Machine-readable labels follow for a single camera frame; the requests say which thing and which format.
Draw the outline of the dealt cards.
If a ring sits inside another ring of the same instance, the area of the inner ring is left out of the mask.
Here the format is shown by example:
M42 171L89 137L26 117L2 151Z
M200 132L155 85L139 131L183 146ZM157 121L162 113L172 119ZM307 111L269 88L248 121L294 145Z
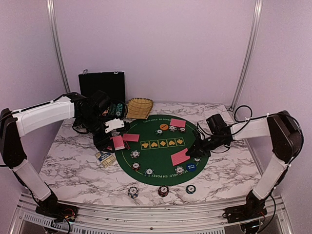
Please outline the dealt cards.
M185 148L185 149L181 150L180 152L177 152L177 153L171 155L172 165L176 166L180 163L183 163L183 162L189 160L191 157L186 155L187 151L188 151L188 149Z
M128 142L138 142L140 134L123 134L122 139Z
M186 126L186 121L182 119L176 119L172 118L170 121L170 126L175 126L175 127L185 127Z

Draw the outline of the blue small blind button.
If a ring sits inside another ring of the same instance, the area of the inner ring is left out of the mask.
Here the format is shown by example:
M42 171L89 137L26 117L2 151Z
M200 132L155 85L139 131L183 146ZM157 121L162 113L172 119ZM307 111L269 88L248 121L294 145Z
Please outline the blue small blind button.
M186 170L189 172L194 172L194 171L196 171L196 169L197 169L197 166L194 163L188 163L186 165Z

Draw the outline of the red playing card deck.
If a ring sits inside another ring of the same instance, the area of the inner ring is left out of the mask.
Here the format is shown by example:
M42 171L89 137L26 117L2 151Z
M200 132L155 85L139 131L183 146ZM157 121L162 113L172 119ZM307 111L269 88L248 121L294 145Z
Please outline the red playing card deck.
M113 141L115 150L122 150L125 148L122 136L114 136L111 140Z

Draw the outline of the orange big blind button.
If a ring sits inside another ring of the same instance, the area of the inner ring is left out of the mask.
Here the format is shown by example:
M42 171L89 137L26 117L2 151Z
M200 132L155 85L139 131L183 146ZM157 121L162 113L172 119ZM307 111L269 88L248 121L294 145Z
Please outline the orange big blind button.
M169 128L169 126L167 124L161 124L159 128L163 131L166 131Z

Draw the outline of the red black chip stack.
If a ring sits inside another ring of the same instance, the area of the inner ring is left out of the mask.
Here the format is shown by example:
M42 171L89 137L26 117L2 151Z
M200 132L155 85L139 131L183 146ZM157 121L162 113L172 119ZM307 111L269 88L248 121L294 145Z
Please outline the red black chip stack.
M166 185L162 185L158 189L158 195L161 197L166 197L169 193L169 187Z

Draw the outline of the blue beige chip stack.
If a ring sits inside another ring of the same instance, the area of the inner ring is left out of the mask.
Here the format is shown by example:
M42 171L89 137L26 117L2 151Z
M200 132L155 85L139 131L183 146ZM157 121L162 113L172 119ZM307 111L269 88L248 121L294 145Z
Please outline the blue beige chip stack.
M138 188L135 186L132 186L128 189L128 196L132 199L138 197Z

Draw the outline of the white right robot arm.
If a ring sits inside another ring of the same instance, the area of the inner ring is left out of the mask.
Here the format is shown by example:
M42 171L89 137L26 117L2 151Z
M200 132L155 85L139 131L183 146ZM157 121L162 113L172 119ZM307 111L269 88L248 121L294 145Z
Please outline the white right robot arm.
M242 206L242 215L252 218L260 211L259 201L264 201L282 181L292 161L297 158L304 144L304 135L298 121L286 110L262 117L228 125L220 114L207 118L210 132L206 138L203 130L194 130L195 141L187 150L190 157L210 157L211 151L220 146L229 146L234 141L268 143L271 149L267 166L261 179L247 196Z

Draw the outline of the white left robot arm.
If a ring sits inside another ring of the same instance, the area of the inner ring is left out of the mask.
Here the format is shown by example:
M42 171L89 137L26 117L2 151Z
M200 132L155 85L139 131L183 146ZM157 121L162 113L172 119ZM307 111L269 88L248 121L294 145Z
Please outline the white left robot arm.
M73 92L24 109L4 109L0 116L0 154L22 183L44 201L42 208L51 217L60 215L61 205L52 199L52 192L38 174L42 162L35 163L40 153L47 154L64 120L76 119L93 136L93 144L103 150L110 144L105 132L103 113L111 100L102 91L91 97Z

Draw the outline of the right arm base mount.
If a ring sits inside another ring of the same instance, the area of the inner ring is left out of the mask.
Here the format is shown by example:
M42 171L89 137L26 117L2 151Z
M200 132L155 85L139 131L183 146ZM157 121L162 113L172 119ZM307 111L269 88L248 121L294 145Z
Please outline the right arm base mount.
M256 209L249 209L245 204L224 209L222 217L227 219L228 223L235 223L262 217L265 216L267 213L267 209L264 205L261 205L259 208Z

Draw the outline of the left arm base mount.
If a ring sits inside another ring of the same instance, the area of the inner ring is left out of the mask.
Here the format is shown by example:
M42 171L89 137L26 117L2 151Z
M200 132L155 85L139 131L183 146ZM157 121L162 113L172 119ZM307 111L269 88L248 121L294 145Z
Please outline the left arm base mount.
M56 206L51 206L49 208L37 206L36 213L52 217L57 221L67 220L74 222L78 214L78 207L58 203Z

